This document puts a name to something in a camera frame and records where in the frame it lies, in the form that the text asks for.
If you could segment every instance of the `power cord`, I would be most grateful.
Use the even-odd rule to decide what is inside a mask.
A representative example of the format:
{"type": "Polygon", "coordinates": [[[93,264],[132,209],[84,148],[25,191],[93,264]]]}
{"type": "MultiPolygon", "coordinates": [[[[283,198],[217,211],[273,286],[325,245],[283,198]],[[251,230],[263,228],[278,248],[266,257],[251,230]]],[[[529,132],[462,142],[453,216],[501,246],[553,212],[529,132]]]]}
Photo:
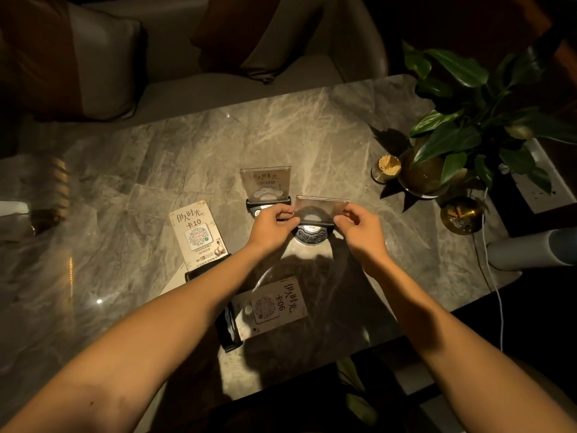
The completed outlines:
{"type": "MultiPolygon", "coordinates": [[[[487,192],[489,191],[488,188],[485,189],[485,194],[483,195],[483,204],[485,205],[485,199],[487,199],[487,192]]],[[[485,251],[485,262],[487,264],[487,270],[489,271],[489,279],[491,283],[493,283],[493,288],[495,293],[497,293],[497,299],[499,300],[499,313],[501,314],[501,332],[499,334],[499,349],[503,352],[503,327],[504,327],[504,320],[503,320],[503,304],[501,302],[501,295],[499,295],[499,287],[497,282],[493,277],[493,272],[491,271],[491,266],[489,264],[489,254],[487,252],[487,239],[485,238],[485,211],[481,215],[481,235],[483,236],[483,250],[485,251]]],[[[489,285],[489,290],[493,291],[491,288],[491,283],[487,282],[489,285]]]]}

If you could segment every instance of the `pillow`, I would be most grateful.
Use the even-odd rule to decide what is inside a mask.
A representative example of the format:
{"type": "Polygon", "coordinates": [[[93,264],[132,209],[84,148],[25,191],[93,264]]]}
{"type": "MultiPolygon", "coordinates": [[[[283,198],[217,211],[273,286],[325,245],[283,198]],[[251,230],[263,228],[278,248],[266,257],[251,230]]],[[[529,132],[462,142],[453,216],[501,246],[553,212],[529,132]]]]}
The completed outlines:
{"type": "Polygon", "coordinates": [[[25,107],[47,119],[110,120],[136,108],[138,21],[63,0],[0,0],[25,107]]]}
{"type": "Polygon", "coordinates": [[[323,0],[208,0],[191,43],[204,71],[270,83],[304,53],[322,9],[323,0]]]}

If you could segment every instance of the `person's left arm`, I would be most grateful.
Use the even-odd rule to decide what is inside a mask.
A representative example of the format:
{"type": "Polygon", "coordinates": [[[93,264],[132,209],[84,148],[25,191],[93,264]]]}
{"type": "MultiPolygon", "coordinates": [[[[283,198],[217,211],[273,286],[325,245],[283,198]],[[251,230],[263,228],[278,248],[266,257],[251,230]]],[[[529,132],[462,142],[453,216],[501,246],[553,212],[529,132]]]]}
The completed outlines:
{"type": "Polygon", "coordinates": [[[245,247],[106,331],[1,433],[134,429],[162,383],[198,345],[249,272],[299,224],[292,212],[293,207],[283,204],[262,210],[245,247]]]}

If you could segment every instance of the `forearm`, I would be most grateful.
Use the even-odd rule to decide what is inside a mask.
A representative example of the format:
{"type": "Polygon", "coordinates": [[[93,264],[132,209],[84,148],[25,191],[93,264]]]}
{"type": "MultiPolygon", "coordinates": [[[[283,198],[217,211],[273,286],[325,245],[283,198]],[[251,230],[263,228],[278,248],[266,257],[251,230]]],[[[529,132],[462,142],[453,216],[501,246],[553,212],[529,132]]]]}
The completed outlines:
{"type": "Polygon", "coordinates": [[[133,428],[158,388],[190,355],[262,257],[260,251],[244,247],[136,309],[67,364],[6,431],[11,426],[14,431],[49,431],[48,426],[54,431],[87,431],[86,424],[105,431],[133,428]],[[50,422],[38,422],[44,418],[50,422]]]}
{"type": "Polygon", "coordinates": [[[377,281],[400,326],[467,431],[575,431],[574,422],[513,361],[392,260],[377,265],[377,281]]]}

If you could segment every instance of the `leather sofa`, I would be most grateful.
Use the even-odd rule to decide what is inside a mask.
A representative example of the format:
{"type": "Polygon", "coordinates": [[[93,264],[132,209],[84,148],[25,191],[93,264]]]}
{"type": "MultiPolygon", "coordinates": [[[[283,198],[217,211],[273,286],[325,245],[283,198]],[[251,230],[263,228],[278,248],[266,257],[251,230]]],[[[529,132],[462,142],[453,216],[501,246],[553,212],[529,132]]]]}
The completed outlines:
{"type": "MultiPolygon", "coordinates": [[[[207,5],[208,0],[113,0],[84,5],[142,23],[148,33],[149,84],[135,114],[126,120],[40,123],[31,115],[23,116],[17,130],[19,151],[51,149],[51,140],[72,141],[235,103],[387,75],[383,42],[361,0],[325,0],[324,15],[304,55],[270,85],[231,74],[204,73],[197,61],[200,51],[191,45],[190,36],[207,5]]],[[[2,52],[0,42],[0,65],[9,65],[5,48],[2,52]]],[[[0,82],[9,77],[7,72],[6,66],[0,66],[0,82]]]]}

